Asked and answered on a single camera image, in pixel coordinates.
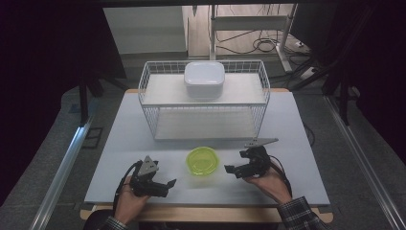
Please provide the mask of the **metal floor rail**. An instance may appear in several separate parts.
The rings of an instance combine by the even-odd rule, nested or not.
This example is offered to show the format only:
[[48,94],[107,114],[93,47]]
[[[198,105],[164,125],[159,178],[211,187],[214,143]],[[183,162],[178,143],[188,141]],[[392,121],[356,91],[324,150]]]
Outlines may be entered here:
[[90,115],[87,120],[77,128],[56,171],[54,179],[34,216],[29,230],[46,229],[93,120],[94,116]]
[[350,126],[348,126],[339,114],[339,106],[331,96],[324,96],[329,111],[331,112],[334,121],[339,127],[347,145],[350,148],[352,155],[355,158],[361,172],[364,174],[373,195],[375,196],[381,210],[383,211],[387,221],[390,223],[393,230],[406,230],[406,222],[398,212],[398,209],[392,200],[390,193],[387,191],[377,173],[373,169],[370,161],[367,158],[364,150],[353,134]]

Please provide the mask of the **grey cabinet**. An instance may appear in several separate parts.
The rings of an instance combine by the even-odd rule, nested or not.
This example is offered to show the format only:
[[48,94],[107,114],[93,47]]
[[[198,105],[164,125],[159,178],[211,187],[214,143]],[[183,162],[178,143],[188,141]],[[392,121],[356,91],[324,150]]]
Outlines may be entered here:
[[121,55],[186,52],[182,8],[104,8]]

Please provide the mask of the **black stand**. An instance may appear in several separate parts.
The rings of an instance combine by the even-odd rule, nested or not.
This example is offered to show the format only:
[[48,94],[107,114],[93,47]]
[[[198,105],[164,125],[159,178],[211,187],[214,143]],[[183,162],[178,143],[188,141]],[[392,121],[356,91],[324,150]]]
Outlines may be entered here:
[[349,100],[349,80],[347,76],[341,79],[340,97],[339,97],[339,115],[341,120],[347,126],[348,120],[348,100]]
[[102,96],[103,88],[99,81],[99,77],[96,72],[82,73],[79,77],[79,103],[80,103],[80,126],[84,127],[89,119],[88,112],[88,99],[87,90],[98,98]]

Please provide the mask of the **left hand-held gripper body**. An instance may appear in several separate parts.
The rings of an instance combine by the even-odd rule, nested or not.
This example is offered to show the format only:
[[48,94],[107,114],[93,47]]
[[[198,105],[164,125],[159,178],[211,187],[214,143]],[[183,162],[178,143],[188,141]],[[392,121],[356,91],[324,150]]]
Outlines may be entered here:
[[148,155],[144,160],[135,163],[129,186],[135,196],[166,197],[169,192],[169,183],[162,184],[153,181],[158,171],[158,162],[153,161]]

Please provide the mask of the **white desk frame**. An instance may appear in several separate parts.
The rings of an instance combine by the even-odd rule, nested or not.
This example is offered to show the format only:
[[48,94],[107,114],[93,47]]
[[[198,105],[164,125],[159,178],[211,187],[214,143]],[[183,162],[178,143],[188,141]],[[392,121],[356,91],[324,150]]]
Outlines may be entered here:
[[292,5],[288,15],[217,16],[215,13],[215,5],[211,5],[210,9],[210,60],[216,59],[214,40],[217,31],[282,31],[282,39],[276,44],[275,49],[280,58],[284,72],[293,72],[285,54],[284,47],[290,33],[297,4]]

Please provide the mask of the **wooden table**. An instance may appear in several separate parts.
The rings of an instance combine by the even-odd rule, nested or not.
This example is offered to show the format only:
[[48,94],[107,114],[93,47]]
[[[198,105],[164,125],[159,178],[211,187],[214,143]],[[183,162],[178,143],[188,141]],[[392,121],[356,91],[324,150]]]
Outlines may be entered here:
[[[259,133],[278,138],[268,145],[284,167],[293,195],[304,196],[323,221],[333,214],[311,147],[305,135],[295,99],[290,92],[274,92]],[[188,153],[205,145],[219,158],[217,169],[206,176],[190,173]],[[156,141],[140,106],[138,95],[125,92],[100,161],[90,182],[85,202],[97,208],[112,205],[114,194],[127,169],[147,155],[158,162],[161,183],[176,179],[167,197],[153,197],[139,216],[141,221],[185,222],[278,222],[275,201],[255,186],[235,178],[225,165],[240,165],[241,141]]]

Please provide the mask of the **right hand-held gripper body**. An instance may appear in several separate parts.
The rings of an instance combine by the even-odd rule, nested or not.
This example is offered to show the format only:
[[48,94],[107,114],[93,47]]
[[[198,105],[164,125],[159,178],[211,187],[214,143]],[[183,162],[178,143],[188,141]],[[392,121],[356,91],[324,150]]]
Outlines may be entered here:
[[249,177],[254,175],[262,176],[271,167],[271,159],[264,145],[277,142],[278,138],[253,138],[244,145],[245,150],[251,150],[253,157],[246,165],[236,167],[237,178]]

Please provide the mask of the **white wire rack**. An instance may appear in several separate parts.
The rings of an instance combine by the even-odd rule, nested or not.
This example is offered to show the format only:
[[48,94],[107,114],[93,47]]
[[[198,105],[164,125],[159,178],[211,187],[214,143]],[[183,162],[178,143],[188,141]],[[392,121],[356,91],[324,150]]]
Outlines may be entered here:
[[222,60],[224,82],[200,98],[188,91],[186,61],[149,61],[139,102],[152,136],[169,139],[251,139],[259,135],[270,99],[260,60]]

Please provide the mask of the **white square lidded container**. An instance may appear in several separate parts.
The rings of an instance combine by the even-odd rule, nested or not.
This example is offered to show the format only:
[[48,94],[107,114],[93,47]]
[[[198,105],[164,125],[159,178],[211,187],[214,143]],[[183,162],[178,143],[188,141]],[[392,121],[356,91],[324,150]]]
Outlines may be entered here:
[[222,95],[225,82],[224,66],[217,61],[195,61],[185,67],[184,84],[195,99],[216,99]]

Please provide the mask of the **round container with green lid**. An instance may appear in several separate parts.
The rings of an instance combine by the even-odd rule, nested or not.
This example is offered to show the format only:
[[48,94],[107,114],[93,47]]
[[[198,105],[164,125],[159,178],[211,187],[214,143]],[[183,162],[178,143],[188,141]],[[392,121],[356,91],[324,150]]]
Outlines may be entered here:
[[198,147],[189,152],[186,165],[193,175],[208,175],[213,173],[219,164],[219,158],[214,149]]

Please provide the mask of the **white power strip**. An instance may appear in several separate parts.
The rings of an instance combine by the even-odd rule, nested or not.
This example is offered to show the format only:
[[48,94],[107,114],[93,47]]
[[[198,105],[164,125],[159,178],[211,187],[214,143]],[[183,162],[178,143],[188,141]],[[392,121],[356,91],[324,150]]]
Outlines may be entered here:
[[301,79],[306,80],[309,77],[311,77],[313,74],[315,74],[317,71],[318,71],[318,69],[316,67],[309,67],[306,71],[304,71],[301,74]]

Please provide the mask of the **person's right hand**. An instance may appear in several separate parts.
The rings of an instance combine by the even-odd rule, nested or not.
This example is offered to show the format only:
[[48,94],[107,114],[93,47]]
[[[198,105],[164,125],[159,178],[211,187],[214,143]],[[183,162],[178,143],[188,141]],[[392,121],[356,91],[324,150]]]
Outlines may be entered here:
[[292,200],[292,195],[289,193],[282,177],[272,168],[263,176],[245,177],[244,181],[255,185],[266,196],[271,197],[280,205]]

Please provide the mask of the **person's left hand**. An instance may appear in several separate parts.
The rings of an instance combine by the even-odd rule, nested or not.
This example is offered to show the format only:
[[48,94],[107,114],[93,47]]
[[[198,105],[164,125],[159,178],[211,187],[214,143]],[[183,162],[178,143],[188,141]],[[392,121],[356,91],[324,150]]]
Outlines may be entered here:
[[149,200],[149,196],[134,195],[129,186],[131,177],[128,176],[119,192],[114,218],[122,224],[129,224],[142,212]]

